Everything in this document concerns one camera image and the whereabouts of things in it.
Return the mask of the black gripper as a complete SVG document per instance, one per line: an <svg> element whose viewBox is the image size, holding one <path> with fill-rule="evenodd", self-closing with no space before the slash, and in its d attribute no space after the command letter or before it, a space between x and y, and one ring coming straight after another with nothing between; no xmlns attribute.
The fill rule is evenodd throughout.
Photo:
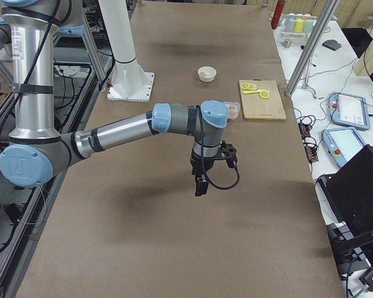
<svg viewBox="0 0 373 298"><path fill-rule="evenodd" d="M214 156L205 156L202 158L200 155L195 153L193 150L191 151L190 163L192 166L192 175L201 176L202 174L207 174L208 171L214 165ZM207 193L209 182L206 180L205 177L196 177L195 178L195 196L202 196Z"/></svg>

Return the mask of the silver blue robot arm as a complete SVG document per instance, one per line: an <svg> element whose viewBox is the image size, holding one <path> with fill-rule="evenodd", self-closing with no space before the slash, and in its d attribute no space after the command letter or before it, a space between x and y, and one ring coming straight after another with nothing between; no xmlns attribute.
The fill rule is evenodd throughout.
<svg viewBox="0 0 373 298"><path fill-rule="evenodd" d="M236 150L222 140L228 110L219 101L199 106L157 103L151 111L87 132L61 134L54 126L53 35L83 24L80 1L4 1L11 28L16 124L0 154L0 171L11 183L36 187L71 165L112 147L159 133L194 137L190 162L197 196L212 181L217 160L236 168Z"/></svg>

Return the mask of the second grey robot arm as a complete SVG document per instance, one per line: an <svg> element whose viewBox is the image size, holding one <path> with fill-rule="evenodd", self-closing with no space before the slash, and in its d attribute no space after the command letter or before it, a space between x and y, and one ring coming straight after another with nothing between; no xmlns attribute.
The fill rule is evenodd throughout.
<svg viewBox="0 0 373 298"><path fill-rule="evenodd" d="M0 59L12 60L11 28L3 17L0 17Z"/></svg>

